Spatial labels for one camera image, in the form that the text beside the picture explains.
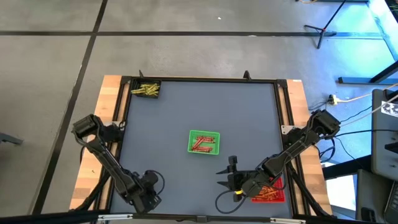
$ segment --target black metal frame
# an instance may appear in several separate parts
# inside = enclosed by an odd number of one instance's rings
[[[122,120],[124,122],[128,122],[127,120],[127,115],[129,112],[129,107],[131,104],[131,94],[130,91],[137,85],[137,82],[135,79],[140,78],[140,77],[122,77],[121,79],[121,84],[120,84],[120,89],[118,92],[118,98],[116,100],[116,106],[114,110],[114,115],[113,119],[116,120],[118,119],[118,114],[119,114],[119,109],[121,106],[121,98],[123,95],[123,91],[125,88],[125,84],[129,83],[129,91],[128,91],[128,96],[125,104],[125,110],[123,113]],[[158,80],[162,80],[163,82],[220,82],[220,83],[264,83],[264,84],[271,84],[274,88],[274,96],[275,96],[275,106],[278,114],[278,120],[279,124],[284,125],[284,119],[283,119],[283,114],[282,114],[282,105],[280,101],[280,95],[279,95],[279,87],[282,87],[283,92],[284,92],[284,98],[285,98],[285,104],[286,104],[286,110],[287,110],[287,116],[289,120],[289,124],[293,125],[293,114],[292,114],[292,109],[290,105],[290,99],[289,99],[289,92],[287,89],[287,82],[286,80],[271,80],[271,79],[252,79],[250,77],[249,72],[244,73],[244,78],[184,78],[184,77],[146,77],[146,78],[155,78]],[[280,130],[280,138],[281,141],[283,139],[283,134],[282,130]],[[123,146],[123,142],[121,144],[118,144],[117,149],[116,149],[116,154],[115,158],[118,161],[120,159],[121,155],[121,149]],[[296,158],[296,165],[298,169],[298,174],[301,178],[302,181],[304,181],[303,177],[303,170],[302,170],[302,163],[299,157]],[[292,216],[298,215],[298,205],[297,205],[297,199],[296,199],[296,194],[295,194],[295,187],[294,187],[294,182],[292,177],[285,172],[286,180],[287,180],[287,187],[289,188],[289,197],[290,197],[290,205],[291,205],[291,211],[292,211]],[[113,192],[114,192],[114,186],[113,186],[113,180],[111,180],[111,185],[108,191],[108,198],[106,199],[106,209],[109,210],[112,202],[112,197],[113,197]],[[95,206],[94,209],[99,209],[100,205],[100,199],[101,199],[101,194],[98,195],[97,199],[95,200]],[[309,209],[309,204],[307,203],[306,199],[303,197],[303,206],[304,206],[304,212],[306,215],[310,215],[310,209]],[[138,215],[135,214],[134,218],[140,218],[140,219],[159,219],[163,218],[165,220],[176,220],[176,221],[182,221],[182,220],[196,220],[197,222],[201,222],[201,219],[207,220],[216,218],[218,221],[230,221],[232,219],[240,219],[242,222],[268,222],[269,219],[264,217],[229,217],[229,216],[200,216],[200,215],[172,215],[172,214],[156,214],[156,213],[148,213],[145,215]]]
[[[1,31],[0,36],[103,36],[103,37],[134,37],[134,36],[213,36],[213,37],[318,37],[318,32],[240,32],[240,31]],[[378,32],[326,32],[325,37],[357,37],[382,40]]]

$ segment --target table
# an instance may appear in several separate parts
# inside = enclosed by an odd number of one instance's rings
[[[123,114],[127,113],[124,108],[124,103],[116,104],[115,102],[117,99],[119,99],[120,102],[125,102],[129,98],[129,89],[127,88],[129,85],[126,83],[128,80],[129,77],[116,75],[107,75],[104,77],[95,109],[95,114],[104,122],[120,121]],[[292,118],[290,119],[293,119],[295,122],[294,124],[297,126],[305,125],[309,118],[309,112],[302,82],[300,80],[280,80],[279,84],[280,86],[287,87],[285,91],[282,87],[278,88],[280,102],[285,102],[281,103],[284,122],[289,122],[287,108],[291,107]],[[116,148],[117,146],[114,144],[111,150],[114,152]],[[322,168],[318,158],[318,151],[314,147],[308,148],[302,153],[301,160],[305,182],[309,191],[311,191],[323,209],[331,213],[325,181],[322,175]],[[84,198],[92,191],[98,182],[100,173],[101,164],[96,160],[94,155],[84,153],[70,208],[75,208],[82,203]],[[96,208],[105,208],[106,204],[109,203],[107,202],[109,196],[108,189],[109,184],[105,186],[101,195],[101,200],[96,202]],[[294,192],[295,197],[292,200],[297,200],[297,213],[303,214],[305,205],[302,203],[302,197],[297,186],[295,186]]]
[[[388,202],[392,183],[393,181],[382,176],[359,170],[355,219],[368,221],[363,217],[368,217],[369,214],[367,212],[362,214],[363,208],[367,208],[374,211],[376,222],[385,223],[384,209]]]
[[[391,94],[391,90],[373,90],[372,110],[381,106],[382,101],[387,102],[385,96]],[[382,113],[381,110],[372,114],[372,129],[396,129],[398,118]],[[345,175],[355,174],[359,169],[386,177],[391,180],[398,180],[398,154],[384,148],[386,144],[395,143],[398,134],[387,131],[372,132],[372,151],[370,155],[342,162],[341,164],[323,168],[323,175],[326,180]]]

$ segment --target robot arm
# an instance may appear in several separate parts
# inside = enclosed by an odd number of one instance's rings
[[[101,119],[95,115],[89,115],[73,124],[72,133],[76,141],[85,146],[114,179],[117,193],[133,205],[137,213],[149,212],[161,202],[154,190],[154,184],[158,181],[154,170],[147,170],[140,177],[137,172],[124,169],[113,157],[106,146],[107,142],[118,142],[123,138],[123,131],[115,124],[104,126]],[[83,138],[94,134],[95,138],[85,142]]]
[[[311,115],[306,127],[303,129],[295,128],[287,133],[288,148],[286,150],[265,158],[254,170],[238,171],[236,168],[237,157],[229,157],[227,169],[217,174],[231,174],[228,175],[227,182],[218,183],[227,187],[230,191],[235,191],[234,201],[238,202],[242,197],[257,196],[263,186],[273,186],[282,175],[285,166],[288,168],[287,171],[294,177],[294,180],[298,182],[299,178],[296,178],[298,176],[296,176],[297,174],[290,161],[321,139],[333,138],[339,130],[340,122],[335,117],[326,110],[317,110]],[[305,188],[305,185],[298,183],[298,186],[304,191],[306,197],[310,197],[310,202],[315,201],[309,194],[308,189]]]

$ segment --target black cable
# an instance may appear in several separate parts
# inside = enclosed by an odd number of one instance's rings
[[[319,156],[319,158],[321,158],[321,150],[319,150],[318,146],[316,146],[316,145],[313,145],[313,146],[318,150],[318,156]]]
[[[333,217],[329,215],[322,207],[320,206],[319,203],[315,200],[315,198],[312,196],[311,192],[307,188],[307,186],[304,184],[304,182],[300,179],[299,175],[297,174],[296,170],[293,168],[293,165],[287,164],[287,172],[292,176],[293,180],[296,182],[298,188],[300,189],[302,195],[307,199],[307,202],[310,204],[312,207],[313,211],[317,216],[324,216],[324,217]]]
[[[306,130],[305,130],[305,137],[304,137],[304,144],[307,141],[308,138],[308,132],[310,131],[310,128],[312,128],[312,119],[307,121],[307,125],[305,126]]]
[[[398,130],[392,130],[392,129],[369,129],[369,130],[353,131],[353,132],[338,134],[335,137],[340,137],[340,136],[343,136],[343,135],[346,135],[346,134],[356,134],[356,133],[363,133],[363,132],[369,132],[369,131],[390,131],[390,132],[398,133]]]
[[[83,153],[85,153],[85,146],[82,146],[80,149],[80,164],[83,160]]]
[[[162,178],[162,182],[163,182],[162,188],[161,188],[161,190],[156,194],[156,196],[159,196],[160,193],[162,193],[162,191],[163,191],[163,189],[164,189],[164,185],[165,185],[164,177],[163,177],[163,175],[162,175],[160,172],[157,172],[156,170],[148,170],[148,171],[154,172],[154,173],[156,173],[157,175],[159,175],[159,176]]]
[[[326,133],[325,128],[323,128],[322,126],[318,126],[314,129],[314,131],[316,132],[318,130],[318,128],[320,128],[322,130],[321,133]]]
[[[353,160],[355,160],[355,162],[357,162],[357,163],[362,167],[362,169],[365,169],[365,168],[362,166],[361,163],[359,163],[350,153],[347,152],[347,150],[346,150],[346,148],[344,147],[343,142],[341,142],[340,138],[336,138],[336,137],[335,137],[335,139],[339,140],[341,146],[343,147],[343,149],[344,149],[344,151],[347,153],[347,155],[349,155]]]
[[[321,106],[323,106],[323,105],[325,105],[325,104],[327,104],[327,102],[319,102],[319,103],[315,103],[314,105],[312,105],[312,106],[309,106],[308,107],[308,110],[316,110],[316,109],[318,109],[319,107],[321,107]]]
[[[336,149],[336,147],[335,147],[335,146],[329,147],[327,150],[325,150],[325,151],[319,153],[319,158],[321,158],[323,155],[325,155],[326,152],[328,152],[328,151],[330,151],[330,150],[333,150],[333,149]]]
[[[234,192],[234,191],[233,191],[233,190],[226,190],[226,191],[220,193],[220,194],[217,196],[216,200],[215,200],[216,209],[217,209],[217,211],[220,212],[221,214],[227,215],[227,214],[231,214],[231,213],[236,212],[236,211],[243,205],[243,202],[244,202],[244,201],[247,199],[247,197],[248,197],[248,196],[244,195],[244,196],[243,196],[243,199],[242,199],[242,201],[241,201],[241,203],[239,203],[239,205],[236,206],[236,208],[232,209],[231,211],[228,211],[228,212],[221,211],[221,210],[218,208],[218,204],[217,204],[218,199],[219,199],[222,195],[227,194],[227,193],[230,193],[230,192]]]
[[[368,107],[368,108],[366,108],[365,110],[361,110],[360,112],[358,112],[357,114],[355,114],[355,115],[352,115],[352,116],[350,116],[349,118],[347,118],[347,119],[344,119],[344,120],[342,120],[342,121],[340,121],[340,122],[345,122],[345,121],[348,121],[349,119],[351,119],[351,118],[354,118],[355,116],[358,116],[360,113],[362,113],[362,112],[365,112],[365,111],[367,111],[368,109],[370,109],[370,108],[372,108],[372,106],[370,106],[370,107]]]
[[[335,155],[335,152],[336,152],[336,143],[335,143],[335,140],[333,140],[333,139],[330,139],[330,140],[331,140],[331,142],[333,143],[333,146],[332,146],[332,147],[329,147],[327,150],[321,152],[321,153],[320,153],[319,159],[321,159],[321,157],[322,157],[326,152],[328,152],[328,151],[330,151],[330,150],[331,150],[331,154],[330,154],[329,158],[327,158],[327,159],[325,159],[325,160],[322,160],[322,161],[321,161],[322,163],[324,163],[324,162],[329,162],[329,161],[331,160],[331,158]]]
[[[119,130],[123,130],[125,127],[126,127],[126,120],[124,119],[119,122],[118,128],[119,128]]]

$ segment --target tripod stand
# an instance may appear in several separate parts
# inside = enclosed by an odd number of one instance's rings
[[[347,0],[344,0],[344,1],[341,3],[341,5],[338,7],[338,9],[337,9],[336,12],[334,13],[334,15],[329,19],[328,23],[326,24],[326,26],[325,26],[324,28],[314,27],[314,26],[310,26],[310,25],[304,25],[304,27],[308,27],[308,28],[311,28],[311,29],[315,29],[315,30],[317,30],[317,31],[318,31],[318,30],[321,31],[321,32],[320,32],[319,41],[318,41],[318,46],[317,46],[318,49],[321,48],[322,38],[323,38],[323,35],[325,35],[325,32],[326,32],[326,29],[328,28],[328,25],[329,25],[330,22],[335,18],[335,16],[337,15],[338,11],[340,11],[341,7],[343,7],[343,5],[344,5],[344,3],[345,3],[346,1],[347,1]]]

